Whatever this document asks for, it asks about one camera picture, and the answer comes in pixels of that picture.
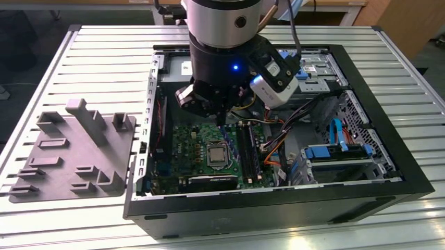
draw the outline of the cable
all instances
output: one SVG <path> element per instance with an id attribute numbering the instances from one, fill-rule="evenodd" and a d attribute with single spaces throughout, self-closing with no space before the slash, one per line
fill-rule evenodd
<path id="1" fill-rule="evenodd" d="M 286 139 L 286 137 L 279 141 L 279 143 L 275 145 L 275 147 L 274 147 L 272 150 L 270 151 L 270 153 L 268 153 L 268 155 L 267 155 L 267 157 L 266 157 L 266 159 L 264 159 L 264 163 L 268 162 L 268 159 L 270 159 L 272 153 L 276 151 L 278 147 L 279 147 L 280 144 L 284 142 L 284 139 Z"/>
<path id="2" fill-rule="evenodd" d="M 322 93 L 318 94 L 309 102 L 306 102 L 290 115 L 290 117 L 287 118 L 287 120 L 284 121 L 284 124 L 280 127 L 280 133 L 278 134 L 278 136 L 268 142 L 264 143 L 263 147 L 270 147 L 274 142 L 276 142 L 282 136 L 284 136 L 289 132 L 289 130 L 293 128 L 293 123 L 295 121 L 298 121 L 301 118 L 303 118 L 306 115 L 309 115 L 311 109 L 315 107 L 317 103 L 323 100 L 327 97 L 339 95 L 345 90 L 343 89 L 338 89 L 334 90 L 329 93 Z"/>
<path id="3" fill-rule="evenodd" d="M 310 25 L 311 24 L 311 21 L 315 19 L 315 12 L 317 12 L 317 0 L 313 0 L 314 1 L 314 10 L 313 10 L 313 16 L 309 20 L 309 22 L 306 23 L 306 25 Z"/>
<path id="4" fill-rule="evenodd" d="M 158 135 L 155 150 L 158 148 L 158 144 L 160 142 L 160 137 L 162 137 L 162 118 L 160 118 L 160 101 L 159 100 L 158 100 L 158 120 L 159 120 L 159 135 Z"/>
<path id="5" fill-rule="evenodd" d="M 260 123 L 264 123 L 264 124 L 274 124 L 274 122 L 268 122 L 268 121 L 262 121 L 262 120 L 258 120 L 258 119 L 251 119 L 251 118 L 246 118 L 243 116 L 240 116 L 239 114 L 236 114 L 234 111 L 230 112 L 234 116 L 236 116 L 236 118 L 239 120 L 246 120 L 246 121 L 255 121 L 255 122 L 260 122 Z"/>
<path id="6" fill-rule="evenodd" d="M 264 162 L 264 164 L 276 165 L 280 167 L 280 164 L 278 161 L 267 161 L 267 162 Z"/>
<path id="7" fill-rule="evenodd" d="M 295 42 L 297 55 L 298 55 L 298 61 L 299 61 L 301 60 L 301 44 L 299 44 L 297 31 L 295 31 L 293 4 L 291 4 L 290 0 L 286 0 L 286 1 L 287 1 L 287 8 L 289 8 L 290 31 L 293 32 L 293 38 L 294 38 L 294 42 Z"/>
<path id="8" fill-rule="evenodd" d="M 243 109 L 248 108 L 255 103 L 255 100 L 256 100 L 256 94 L 254 93 L 250 104 L 247 104 L 244 107 L 234 108 L 232 110 L 243 110 Z"/>
<path id="9" fill-rule="evenodd" d="M 275 0 L 275 3 L 274 5 L 270 7 L 268 11 L 267 11 L 267 14 L 264 15 L 264 18 L 263 20 L 259 22 L 258 24 L 258 31 L 256 33 L 259 33 L 263 28 L 266 27 L 270 19 L 272 18 L 272 16 L 275 15 L 276 11 L 278 11 L 278 3 L 279 3 L 279 0 Z"/>
<path id="10" fill-rule="evenodd" d="M 275 120 L 268 119 L 268 109 L 264 110 L 264 121 L 275 122 Z"/>

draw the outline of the black cable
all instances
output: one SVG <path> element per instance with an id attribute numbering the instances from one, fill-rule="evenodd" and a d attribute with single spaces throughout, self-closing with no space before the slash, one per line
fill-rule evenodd
<path id="1" fill-rule="evenodd" d="M 295 42 L 297 55 L 298 55 L 298 61 L 299 61 L 301 60 L 301 43 L 298 40 L 297 31 L 295 31 L 293 4 L 291 4 L 290 0 L 286 0 L 286 1 L 287 1 L 287 9 L 289 9 L 290 31 L 293 32 L 293 38 L 294 38 L 294 42 Z"/>
<path id="2" fill-rule="evenodd" d="M 294 122 L 298 121 L 310 113 L 310 111 L 313 110 L 319 101 L 322 101 L 327 97 L 339 95 L 343 91 L 345 91 L 343 89 L 339 89 L 329 93 L 318 94 L 309 102 L 306 102 L 289 116 L 287 120 L 284 121 L 284 124 L 280 127 L 280 133 L 271 141 L 264 143 L 264 147 L 270 147 L 275 142 L 278 142 L 283 138 L 283 136 L 286 136 L 287 132 L 293 128 Z"/>
<path id="3" fill-rule="evenodd" d="M 156 10 L 160 9 L 159 0 L 154 0 Z"/>
<path id="4" fill-rule="evenodd" d="M 317 0 L 313 0 L 314 1 L 314 10 L 313 10 L 313 16 L 311 18 L 309 19 L 306 25 L 310 25 L 311 22 L 315 20 L 315 12 L 317 12 Z"/>

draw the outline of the floor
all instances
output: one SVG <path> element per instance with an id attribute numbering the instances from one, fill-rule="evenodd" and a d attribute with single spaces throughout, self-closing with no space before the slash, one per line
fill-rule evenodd
<path id="1" fill-rule="evenodd" d="M 71 24 L 89 25 L 152 25 L 152 15 L 144 10 L 131 11 L 63 11 L 61 19 L 53 21 L 48 11 L 27 11 L 27 16 L 39 36 L 32 45 L 37 64 L 24 72 L 9 72 L 0 64 L 0 84 L 11 93 L 0 101 L 0 152 L 20 119 L 36 85 L 57 50 Z M 445 48 L 430 42 L 413 61 L 415 67 L 429 67 L 425 78 L 445 98 Z"/>

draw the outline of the aluminum extrusion table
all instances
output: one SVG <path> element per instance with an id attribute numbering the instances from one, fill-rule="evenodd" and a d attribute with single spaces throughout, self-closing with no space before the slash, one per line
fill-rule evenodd
<path id="1" fill-rule="evenodd" d="M 370 27 L 298 27 L 298 34 L 303 44 L 345 46 L 431 181 L 433 194 L 389 207 L 355 223 L 159 242 L 121 218 L 124 196 L 9 203 L 7 193 L 39 135 L 37 115 L 55 110 L 68 115 L 65 101 L 84 98 L 87 108 L 97 109 L 103 115 L 127 112 L 143 120 L 152 45 L 187 44 L 187 29 L 175 26 L 72 26 L 0 155 L 0 248 L 444 248 L 444 101 L 383 32 Z M 293 43 L 289 27 L 267 27 L 262 35 L 272 43 Z M 132 151 L 138 145 L 133 141 Z"/>

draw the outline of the black cylindrical housing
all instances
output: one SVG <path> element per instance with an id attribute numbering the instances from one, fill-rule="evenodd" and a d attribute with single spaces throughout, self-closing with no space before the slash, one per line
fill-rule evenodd
<path id="1" fill-rule="evenodd" d="M 246 60 L 235 49 L 216 49 L 200 45 L 190 34 L 190 54 L 194 79 L 214 86 L 234 86 L 244 83 L 248 75 Z"/>

